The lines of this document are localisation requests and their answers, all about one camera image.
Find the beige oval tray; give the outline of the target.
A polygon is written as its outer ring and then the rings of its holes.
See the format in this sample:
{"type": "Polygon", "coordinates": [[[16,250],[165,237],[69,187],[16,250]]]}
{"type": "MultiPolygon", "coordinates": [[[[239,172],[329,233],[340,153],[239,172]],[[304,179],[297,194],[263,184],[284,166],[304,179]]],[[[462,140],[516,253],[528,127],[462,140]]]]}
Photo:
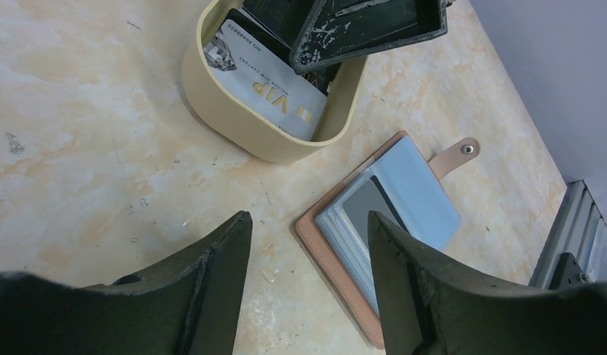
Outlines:
{"type": "Polygon", "coordinates": [[[293,163],[337,142],[352,122],[367,57],[347,60],[340,67],[313,140],[295,138],[235,98],[208,69],[203,43],[216,33],[227,12],[240,4],[210,1],[200,14],[180,70],[189,105],[212,129],[272,163],[293,163]]]}

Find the aluminium frame rail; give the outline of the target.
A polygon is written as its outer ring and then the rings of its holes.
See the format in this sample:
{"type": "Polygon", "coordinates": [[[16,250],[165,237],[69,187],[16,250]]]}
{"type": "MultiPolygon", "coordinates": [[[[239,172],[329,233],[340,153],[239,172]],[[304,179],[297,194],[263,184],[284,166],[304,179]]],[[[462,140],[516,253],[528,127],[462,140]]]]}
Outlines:
{"type": "Polygon", "coordinates": [[[579,180],[567,185],[529,285],[555,290],[585,283],[607,283],[607,223],[579,180]]]}

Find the tan leather card holder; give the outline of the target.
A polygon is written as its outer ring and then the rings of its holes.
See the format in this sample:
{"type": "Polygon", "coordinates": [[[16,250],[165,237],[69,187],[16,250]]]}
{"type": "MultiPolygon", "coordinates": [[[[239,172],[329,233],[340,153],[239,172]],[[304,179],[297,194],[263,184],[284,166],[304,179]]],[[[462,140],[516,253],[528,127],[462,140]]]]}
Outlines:
{"type": "Polygon", "coordinates": [[[420,305],[406,275],[392,277],[382,264],[384,257],[392,255],[394,234],[406,234],[429,249],[444,251],[461,225],[461,216],[442,180],[480,153],[480,142],[467,137],[426,160],[412,138],[398,132],[295,222],[300,240],[375,348],[389,346],[392,313],[408,322],[419,318],[420,305]],[[366,249],[342,205],[372,175],[407,230],[370,211],[366,249]]]}

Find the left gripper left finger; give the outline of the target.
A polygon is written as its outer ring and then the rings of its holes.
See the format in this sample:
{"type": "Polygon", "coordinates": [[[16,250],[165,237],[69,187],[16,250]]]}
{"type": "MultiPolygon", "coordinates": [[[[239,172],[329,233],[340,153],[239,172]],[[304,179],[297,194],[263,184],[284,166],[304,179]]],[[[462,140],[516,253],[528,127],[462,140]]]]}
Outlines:
{"type": "Polygon", "coordinates": [[[109,285],[0,272],[0,354],[231,354],[252,227],[238,212],[109,285]]]}

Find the black card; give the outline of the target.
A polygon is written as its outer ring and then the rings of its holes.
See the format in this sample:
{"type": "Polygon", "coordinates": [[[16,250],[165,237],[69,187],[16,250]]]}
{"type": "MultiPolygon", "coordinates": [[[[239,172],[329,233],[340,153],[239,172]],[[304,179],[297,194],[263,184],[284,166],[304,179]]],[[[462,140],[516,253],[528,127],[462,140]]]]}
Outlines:
{"type": "Polygon", "coordinates": [[[311,9],[312,1],[246,0],[227,17],[289,64],[294,40],[311,9]]]}
{"type": "Polygon", "coordinates": [[[366,249],[368,249],[368,214],[370,211],[382,213],[397,226],[407,230],[376,175],[364,179],[363,184],[346,199],[342,207],[366,249]]]}

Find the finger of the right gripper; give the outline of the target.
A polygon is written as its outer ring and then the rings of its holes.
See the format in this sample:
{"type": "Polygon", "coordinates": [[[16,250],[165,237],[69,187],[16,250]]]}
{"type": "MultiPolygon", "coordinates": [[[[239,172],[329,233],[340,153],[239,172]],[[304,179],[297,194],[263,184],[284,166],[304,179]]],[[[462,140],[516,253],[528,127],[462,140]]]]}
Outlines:
{"type": "Polygon", "coordinates": [[[289,61],[296,73],[412,44],[448,32],[449,1],[297,1],[289,61]]]}

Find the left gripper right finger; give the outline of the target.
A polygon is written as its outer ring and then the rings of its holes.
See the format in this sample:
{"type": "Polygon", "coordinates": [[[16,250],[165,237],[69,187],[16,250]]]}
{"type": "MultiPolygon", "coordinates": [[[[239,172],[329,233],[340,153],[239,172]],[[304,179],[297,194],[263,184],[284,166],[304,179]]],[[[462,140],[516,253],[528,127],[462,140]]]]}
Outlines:
{"type": "Polygon", "coordinates": [[[394,234],[390,276],[404,273],[418,322],[392,313],[388,354],[607,354],[607,283],[546,290],[473,269],[394,234]]]}

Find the white card in tray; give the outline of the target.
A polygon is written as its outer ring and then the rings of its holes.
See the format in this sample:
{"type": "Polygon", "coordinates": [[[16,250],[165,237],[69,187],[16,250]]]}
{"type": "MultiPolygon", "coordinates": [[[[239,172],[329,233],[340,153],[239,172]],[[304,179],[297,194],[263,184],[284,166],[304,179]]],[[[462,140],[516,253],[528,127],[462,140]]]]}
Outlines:
{"type": "Polygon", "coordinates": [[[226,19],[203,54],[231,95],[289,135],[311,140],[327,96],[236,21],[226,19]]]}

